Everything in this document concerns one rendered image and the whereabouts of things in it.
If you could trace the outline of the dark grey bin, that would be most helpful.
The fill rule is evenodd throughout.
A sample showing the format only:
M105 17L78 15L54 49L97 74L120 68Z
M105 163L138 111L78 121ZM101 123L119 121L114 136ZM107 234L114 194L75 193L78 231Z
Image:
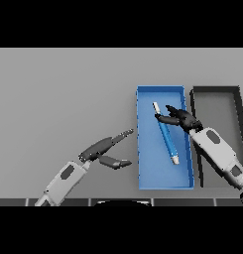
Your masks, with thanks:
M243 103L240 87L195 86L190 91L192 116L203 128L213 128L236 152L243 165ZM204 188L228 188L230 184L221 177L200 154L197 153L197 169L200 185Z

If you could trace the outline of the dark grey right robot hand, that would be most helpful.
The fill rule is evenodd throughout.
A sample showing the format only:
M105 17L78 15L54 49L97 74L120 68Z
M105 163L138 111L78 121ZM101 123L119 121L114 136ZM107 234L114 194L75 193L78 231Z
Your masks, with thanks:
M165 116L162 113L156 113L156 119L165 124L180 126L185 133L190 130L199 132L203 129L202 123L193 117L189 112L182 109L176 109L173 106L167 105L169 115Z

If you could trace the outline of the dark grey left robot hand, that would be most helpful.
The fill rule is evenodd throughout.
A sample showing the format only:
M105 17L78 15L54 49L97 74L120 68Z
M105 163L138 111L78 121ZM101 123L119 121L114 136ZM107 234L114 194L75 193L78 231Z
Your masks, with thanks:
M105 156L105 153L133 132L133 129L129 129L120 133L116 137L107 137L101 139L100 141L94 143L86 150L81 152L78 155L78 158L83 163L87 161L93 162L95 160L99 160L101 165L109 167L113 170L118 170L120 168L130 166L131 162L129 160L117 160L115 158Z

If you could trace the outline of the blue bin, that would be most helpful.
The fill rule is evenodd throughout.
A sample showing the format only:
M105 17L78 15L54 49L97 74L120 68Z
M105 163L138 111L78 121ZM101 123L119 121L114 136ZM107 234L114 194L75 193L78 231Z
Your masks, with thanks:
M153 107L153 103L157 102L164 115L168 114L167 105L186 110L184 87L138 85L136 95L139 189L192 190L194 178L189 136L181 127L169 126L180 161L178 165L174 165Z

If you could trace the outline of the blue pipe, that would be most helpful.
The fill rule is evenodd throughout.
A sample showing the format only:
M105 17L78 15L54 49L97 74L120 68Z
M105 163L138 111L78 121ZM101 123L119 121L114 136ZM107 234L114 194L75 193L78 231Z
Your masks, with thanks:
M178 165L180 163L179 155L178 155L178 151L175 147L175 144L173 142L173 139L171 137L169 128L166 123L163 123L161 121L158 121L158 124L159 124L160 130L162 132L163 138L165 140L170 158L171 158L174 165Z

